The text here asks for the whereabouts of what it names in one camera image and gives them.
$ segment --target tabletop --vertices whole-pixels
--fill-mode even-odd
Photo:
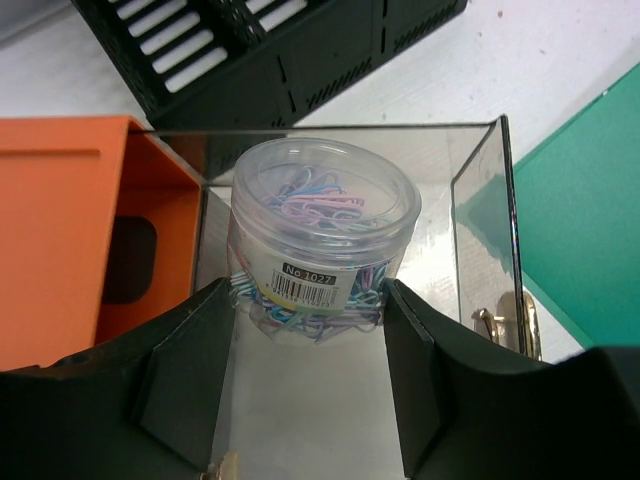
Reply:
[[[639,0],[469,0],[466,11],[299,125],[484,122],[507,114],[514,161],[640,61]],[[69,6],[0,43],[0,115],[144,118]],[[540,305],[543,358],[581,350]]]

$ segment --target white label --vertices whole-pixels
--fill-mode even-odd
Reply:
[[[340,315],[356,279],[357,269],[318,267],[293,260],[240,233],[239,253],[264,296],[302,313]]]

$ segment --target plastic jar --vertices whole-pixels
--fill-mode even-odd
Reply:
[[[371,332],[420,208],[415,185],[362,148],[295,137],[257,145],[233,180],[232,299],[278,342]]]

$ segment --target black crate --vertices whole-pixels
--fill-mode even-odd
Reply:
[[[467,3],[73,1],[158,129],[292,125],[460,13]],[[257,4],[264,6],[258,9]],[[303,5],[269,28],[279,9]],[[162,19],[145,30],[153,16]],[[158,47],[172,29],[181,33]],[[175,60],[178,50],[189,46],[192,51],[178,63],[165,62],[168,55]],[[226,59],[213,66],[224,55]],[[181,85],[196,71],[202,74]]]

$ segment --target orange box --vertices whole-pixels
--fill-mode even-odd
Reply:
[[[141,129],[0,120],[0,370],[48,366],[191,294],[200,184]]]

